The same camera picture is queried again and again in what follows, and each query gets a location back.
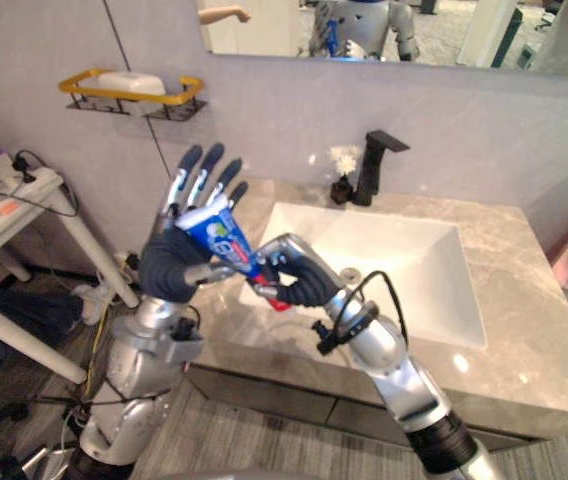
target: toothpaste tube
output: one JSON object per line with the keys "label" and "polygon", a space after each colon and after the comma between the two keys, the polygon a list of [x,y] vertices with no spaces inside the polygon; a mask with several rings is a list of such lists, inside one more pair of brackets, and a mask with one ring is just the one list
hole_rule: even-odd
{"label": "toothpaste tube", "polygon": [[[211,204],[180,216],[175,225],[188,233],[201,247],[229,262],[235,270],[246,276],[249,283],[270,284],[235,222],[228,198],[223,193]],[[267,300],[278,312],[290,308],[289,304],[279,300]]]}

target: yellow soap holder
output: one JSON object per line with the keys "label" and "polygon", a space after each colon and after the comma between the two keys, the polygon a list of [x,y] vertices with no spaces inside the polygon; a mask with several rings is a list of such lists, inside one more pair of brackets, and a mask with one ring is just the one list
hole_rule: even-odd
{"label": "yellow soap holder", "polygon": [[[83,80],[112,71],[92,68],[62,80],[59,83],[60,91],[69,93],[73,99],[66,108],[185,122],[206,105],[206,102],[195,97],[204,88],[204,82],[195,77],[180,77],[184,91],[177,95],[149,95],[80,85]],[[152,110],[152,105],[146,102],[156,103],[157,110]],[[145,109],[149,109],[149,105],[151,111],[148,113],[140,108],[144,106]]]}

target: marble countertop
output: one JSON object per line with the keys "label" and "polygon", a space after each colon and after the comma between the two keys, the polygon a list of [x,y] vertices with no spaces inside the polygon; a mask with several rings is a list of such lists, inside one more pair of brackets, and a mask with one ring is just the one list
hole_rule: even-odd
{"label": "marble countertop", "polygon": [[[471,424],[539,437],[568,429],[568,303],[520,209],[395,194],[378,195],[367,208],[337,207],[325,188],[259,179],[250,185],[235,216],[253,245],[275,202],[458,225],[488,345],[411,338],[412,354]],[[321,356],[312,318],[243,305],[242,285],[236,276],[202,288],[194,298],[209,341],[197,363],[381,405],[347,348]],[[467,368],[456,366],[456,356]]]}

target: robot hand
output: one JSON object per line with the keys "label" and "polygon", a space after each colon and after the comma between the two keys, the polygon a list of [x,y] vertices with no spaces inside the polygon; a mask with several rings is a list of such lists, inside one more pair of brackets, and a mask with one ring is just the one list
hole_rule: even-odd
{"label": "robot hand", "polygon": [[[166,200],[161,206],[154,226],[154,233],[142,251],[139,274],[140,285],[147,295],[174,303],[188,303],[202,283],[223,280],[235,273],[221,263],[209,263],[211,253],[201,248],[183,230],[175,226],[179,213],[185,209],[196,210],[198,201],[215,164],[224,154],[222,144],[214,145],[206,154],[200,172],[190,191],[185,185],[193,167],[202,155],[202,148],[192,147],[183,157]],[[241,160],[236,159],[222,171],[206,203],[210,203],[239,173]],[[248,186],[242,182],[231,193],[230,202],[237,204]]]}
{"label": "robot hand", "polygon": [[256,254],[273,272],[296,278],[291,285],[254,285],[260,296],[292,305],[322,307],[345,286],[326,262],[295,234],[280,235],[260,247]]}

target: white sink basin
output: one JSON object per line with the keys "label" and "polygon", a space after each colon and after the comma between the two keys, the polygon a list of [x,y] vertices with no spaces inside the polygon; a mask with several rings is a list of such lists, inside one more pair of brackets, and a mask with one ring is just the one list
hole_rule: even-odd
{"label": "white sink basin", "polygon": [[[356,269],[361,278],[373,270],[388,273],[400,298],[410,337],[472,348],[486,346],[482,318],[454,224],[276,203],[260,245],[287,232],[310,243],[337,273],[346,268]],[[367,300],[375,300],[382,314],[397,319],[381,278],[371,280],[364,293]],[[240,302],[270,308],[248,286],[242,289]],[[326,317],[321,308],[304,307],[288,315]]]}

